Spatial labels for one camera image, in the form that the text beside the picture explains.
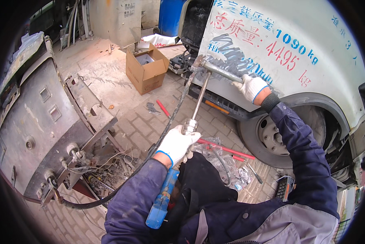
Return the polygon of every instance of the person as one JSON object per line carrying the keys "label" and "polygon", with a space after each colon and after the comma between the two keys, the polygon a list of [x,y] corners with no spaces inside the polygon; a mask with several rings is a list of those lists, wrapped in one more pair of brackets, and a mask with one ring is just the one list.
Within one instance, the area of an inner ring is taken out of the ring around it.
{"label": "person", "polygon": [[200,134],[182,135],[177,126],[154,157],[108,205],[101,242],[106,243],[329,243],[337,226],[337,186],[325,152],[312,129],[271,93],[261,78],[235,83],[245,98],[261,105],[279,129],[293,162],[296,188],[287,202],[278,197],[258,204],[237,202],[218,171],[199,153],[180,167],[180,193],[161,228],[145,221],[168,169],[179,162]]}

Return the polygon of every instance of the cardboard box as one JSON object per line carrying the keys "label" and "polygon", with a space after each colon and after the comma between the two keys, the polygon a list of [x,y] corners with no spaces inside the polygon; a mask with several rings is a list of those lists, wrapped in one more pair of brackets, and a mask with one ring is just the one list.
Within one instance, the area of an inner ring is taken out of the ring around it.
{"label": "cardboard box", "polygon": [[126,75],[141,95],[162,85],[168,66],[169,59],[151,43],[148,51],[126,54]]}

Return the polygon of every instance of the truck wheel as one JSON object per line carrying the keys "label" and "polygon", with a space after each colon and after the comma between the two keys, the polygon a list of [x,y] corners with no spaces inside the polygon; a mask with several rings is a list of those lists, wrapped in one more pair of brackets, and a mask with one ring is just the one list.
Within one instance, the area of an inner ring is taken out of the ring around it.
{"label": "truck wheel", "polygon": [[158,28],[158,27],[154,27],[154,29],[153,29],[153,33],[154,34],[159,34],[161,31],[160,31],[160,29]]}
{"label": "truck wheel", "polygon": [[[316,106],[294,107],[297,115],[311,127],[320,146],[325,142],[326,123],[323,110]],[[260,161],[280,169],[292,169],[292,160],[282,136],[269,115],[238,121],[239,137],[247,149]]]}

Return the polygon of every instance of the slide hammer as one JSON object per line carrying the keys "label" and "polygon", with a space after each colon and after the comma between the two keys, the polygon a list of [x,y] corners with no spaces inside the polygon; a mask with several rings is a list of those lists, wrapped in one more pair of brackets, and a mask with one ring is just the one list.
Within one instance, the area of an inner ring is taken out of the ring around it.
{"label": "slide hammer", "polygon": [[[193,78],[195,77],[196,73],[198,72],[199,67],[205,68],[206,74],[205,74],[205,80],[203,83],[203,86],[200,90],[199,97],[197,99],[197,103],[195,106],[195,110],[193,112],[192,118],[186,119],[184,122],[184,127],[182,130],[183,135],[188,135],[197,130],[198,122],[196,121],[196,116],[199,111],[200,104],[203,100],[204,93],[206,90],[206,87],[208,85],[208,81],[210,79],[210,76],[213,72],[220,74],[226,78],[228,78],[231,81],[236,81],[239,83],[244,83],[242,79],[230,72],[227,72],[225,70],[220,69],[219,67],[209,63],[206,61],[205,56],[199,55],[195,62],[193,62],[190,70],[192,71],[192,74],[189,77],[188,82],[192,82]],[[180,165],[181,162],[176,163],[172,168],[169,169],[168,174],[166,175],[165,181],[163,182],[161,186],[160,193],[157,195],[153,206],[150,209],[149,215],[146,219],[146,225],[152,229],[159,229],[165,220],[165,216],[168,213],[168,204],[170,201],[170,194],[173,191],[174,185],[177,181],[177,178],[180,174]]]}

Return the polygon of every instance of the red bar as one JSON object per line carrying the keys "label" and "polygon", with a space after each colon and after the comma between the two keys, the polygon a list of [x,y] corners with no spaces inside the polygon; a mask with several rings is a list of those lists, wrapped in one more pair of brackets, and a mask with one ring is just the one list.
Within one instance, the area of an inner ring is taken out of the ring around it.
{"label": "red bar", "polygon": [[238,157],[237,155],[233,155],[233,159],[244,162],[245,159]]}
{"label": "red bar", "polygon": [[168,113],[168,111],[166,110],[166,108],[162,105],[160,100],[156,100],[157,104],[160,106],[160,108],[162,109],[162,111],[165,113],[166,117],[170,118],[170,114]]}
{"label": "red bar", "polygon": [[[206,141],[205,139],[201,139],[201,138],[197,142],[201,143],[201,144],[211,144],[213,146],[219,146],[218,144],[212,143],[210,141]],[[233,150],[233,149],[225,148],[224,146],[219,146],[219,147],[221,147],[222,150],[227,151],[227,152],[232,153],[232,154],[237,154],[239,156],[243,156],[243,157],[248,158],[248,159],[256,159],[252,155],[244,154],[244,153],[238,152],[238,151]]]}

